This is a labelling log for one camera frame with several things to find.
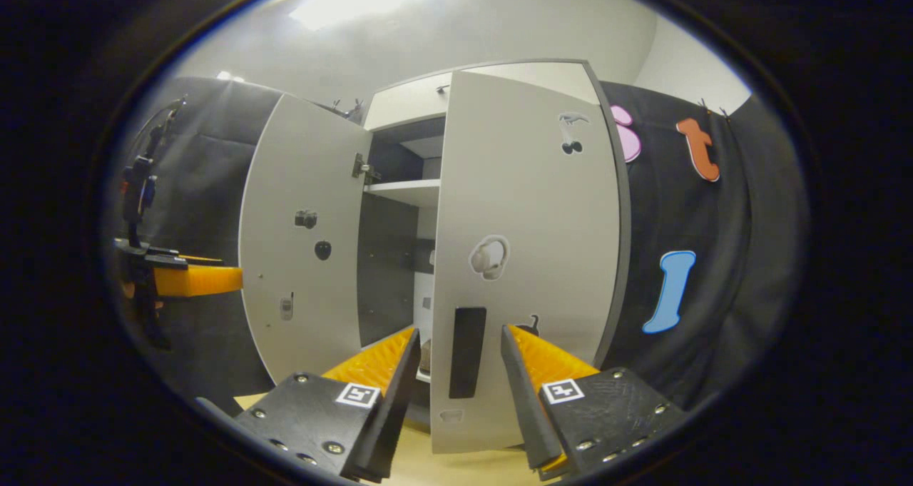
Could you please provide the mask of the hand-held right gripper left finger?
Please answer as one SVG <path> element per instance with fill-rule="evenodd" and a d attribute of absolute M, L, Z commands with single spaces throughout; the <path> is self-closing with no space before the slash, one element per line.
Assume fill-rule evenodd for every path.
<path fill-rule="evenodd" d="M 420 358 L 418 330 L 405 328 L 330 371 L 291 373 L 235 421 L 296 466 L 380 483 L 391 475 Z"/>

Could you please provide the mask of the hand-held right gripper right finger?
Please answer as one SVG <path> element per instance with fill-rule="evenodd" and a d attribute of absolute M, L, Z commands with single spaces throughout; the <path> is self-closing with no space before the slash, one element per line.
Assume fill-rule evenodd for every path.
<path fill-rule="evenodd" d="M 632 370 L 600 371 L 517 325 L 502 328 L 500 355 L 529 467 L 542 480 L 616 466 L 685 418 Z"/>

